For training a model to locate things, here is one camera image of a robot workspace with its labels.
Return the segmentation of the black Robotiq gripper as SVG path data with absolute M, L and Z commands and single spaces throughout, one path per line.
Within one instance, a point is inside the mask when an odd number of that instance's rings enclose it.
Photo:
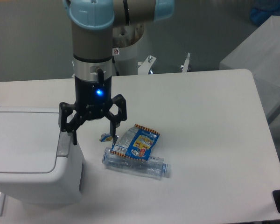
M 73 145 L 77 145 L 77 129 L 86 121 L 106 117 L 110 120 L 110 134 L 113 144 L 117 142 L 116 128 L 121 121 L 127 120 L 126 99 L 118 94 L 111 98 L 112 78 L 104 81 L 100 86 L 98 82 L 90 82 L 75 77 L 75 104 L 61 102 L 59 104 L 58 124 L 61 132 L 72 134 Z M 113 105 L 118 108 L 114 115 L 110 112 Z M 67 122 L 67 118 L 76 111 L 74 117 Z

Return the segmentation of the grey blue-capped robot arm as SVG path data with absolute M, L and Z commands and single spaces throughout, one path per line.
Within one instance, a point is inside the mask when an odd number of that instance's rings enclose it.
M 110 134 L 127 119 L 126 100 L 111 96 L 113 29 L 169 18 L 172 0 L 65 0 L 71 20 L 76 101 L 59 105 L 59 127 L 77 144 L 77 129 L 86 121 L 107 118 Z

